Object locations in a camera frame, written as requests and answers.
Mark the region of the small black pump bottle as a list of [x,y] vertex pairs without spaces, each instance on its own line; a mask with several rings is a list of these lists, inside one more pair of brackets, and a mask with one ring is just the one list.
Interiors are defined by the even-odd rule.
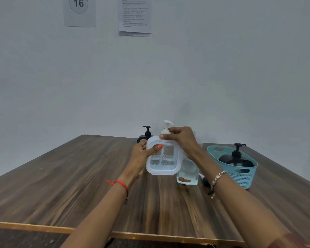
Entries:
[[151,126],[143,126],[143,128],[146,128],[147,131],[143,135],[139,136],[136,143],[139,143],[141,140],[148,140],[149,138],[153,137],[153,135],[151,134],[149,130]]

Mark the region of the person's left forearm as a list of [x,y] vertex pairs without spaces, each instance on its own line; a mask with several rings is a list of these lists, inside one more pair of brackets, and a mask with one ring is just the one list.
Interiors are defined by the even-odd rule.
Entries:
[[125,201],[126,191],[116,183],[60,248],[104,248]]

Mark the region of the red thread wristband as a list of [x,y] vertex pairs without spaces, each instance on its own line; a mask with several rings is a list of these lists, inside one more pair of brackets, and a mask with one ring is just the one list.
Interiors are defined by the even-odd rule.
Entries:
[[117,183],[120,184],[122,187],[124,187],[125,191],[126,191],[126,199],[128,199],[129,196],[129,188],[128,186],[122,182],[121,180],[116,180],[114,182],[110,181],[110,180],[106,180],[112,187]]

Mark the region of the person's right forearm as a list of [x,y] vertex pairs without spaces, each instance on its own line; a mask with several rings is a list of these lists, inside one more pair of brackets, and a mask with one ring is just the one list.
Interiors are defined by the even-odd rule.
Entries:
[[308,248],[224,171],[208,182],[248,248]]

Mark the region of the white square pump soap dispenser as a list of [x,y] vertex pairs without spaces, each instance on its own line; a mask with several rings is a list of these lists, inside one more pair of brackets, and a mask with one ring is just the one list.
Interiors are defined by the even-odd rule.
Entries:
[[146,169],[152,175],[175,175],[182,165],[183,149],[176,141],[163,140],[159,136],[150,137],[146,149],[160,144],[162,148],[147,159]]

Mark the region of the clear plastic refill bottle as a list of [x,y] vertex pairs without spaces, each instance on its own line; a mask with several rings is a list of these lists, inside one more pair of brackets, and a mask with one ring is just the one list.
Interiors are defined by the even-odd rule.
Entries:
[[198,184],[199,168],[184,152],[182,165],[177,173],[177,183],[195,186]]

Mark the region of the teal plastic basket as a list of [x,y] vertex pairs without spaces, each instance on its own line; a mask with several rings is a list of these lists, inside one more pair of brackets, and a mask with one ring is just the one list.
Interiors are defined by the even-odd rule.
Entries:
[[232,179],[236,183],[238,183],[244,189],[249,189],[252,184],[256,169],[258,167],[258,163],[253,158],[251,158],[244,152],[241,152],[242,158],[252,161],[254,167],[233,166],[219,161],[219,157],[225,154],[231,155],[232,151],[234,151],[235,149],[236,146],[235,148],[229,146],[208,146],[207,153],[215,161],[215,163],[217,163],[219,167],[221,167],[223,171],[226,171],[227,174],[232,177]]

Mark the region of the person's left hand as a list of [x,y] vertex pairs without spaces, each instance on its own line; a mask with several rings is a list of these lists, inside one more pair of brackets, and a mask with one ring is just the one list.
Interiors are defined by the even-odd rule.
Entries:
[[119,176],[118,180],[124,182],[129,191],[135,181],[142,175],[145,169],[146,162],[150,156],[145,155],[147,140],[141,140],[133,146],[130,159],[124,171]]

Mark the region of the large black pump bottle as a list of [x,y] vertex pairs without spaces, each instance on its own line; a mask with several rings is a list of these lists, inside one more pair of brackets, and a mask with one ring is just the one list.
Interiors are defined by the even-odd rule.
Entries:
[[232,154],[225,154],[219,157],[219,161],[228,165],[239,166],[239,167],[254,167],[252,161],[243,159],[242,153],[239,150],[240,147],[246,146],[246,144],[235,143],[236,149],[232,151]]

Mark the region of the person's right hand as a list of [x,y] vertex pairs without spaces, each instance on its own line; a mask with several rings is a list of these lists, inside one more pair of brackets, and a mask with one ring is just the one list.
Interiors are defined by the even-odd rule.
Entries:
[[190,127],[171,127],[168,129],[170,134],[175,134],[175,140],[200,169],[202,174],[208,179],[214,179],[222,169],[212,160],[207,152],[197,143],[194,133]]

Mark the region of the printed instruction sheet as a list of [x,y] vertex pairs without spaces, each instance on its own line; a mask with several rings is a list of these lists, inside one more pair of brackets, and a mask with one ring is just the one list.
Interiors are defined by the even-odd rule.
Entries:
[[120,36],[149,37],[152,34],[151,0],[118,0]]

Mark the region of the loose black pump head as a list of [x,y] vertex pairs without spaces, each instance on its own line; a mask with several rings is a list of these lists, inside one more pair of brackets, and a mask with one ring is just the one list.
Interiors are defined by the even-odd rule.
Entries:
[[206,188],[210,188],[211,185],[210,185],[210,183],[208,182],[207,178],[206,178],[203,174],[201,174],[200,172],[199,172],[199,176],[200,176],[200,178],[202,179],[202,184],[203,184]]

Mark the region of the paper sign with circled number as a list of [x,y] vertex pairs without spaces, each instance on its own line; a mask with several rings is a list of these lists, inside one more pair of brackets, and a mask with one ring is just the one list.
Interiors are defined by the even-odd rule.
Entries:
[[96,27],[95,0],[62,0],[63,22],[66,27]]

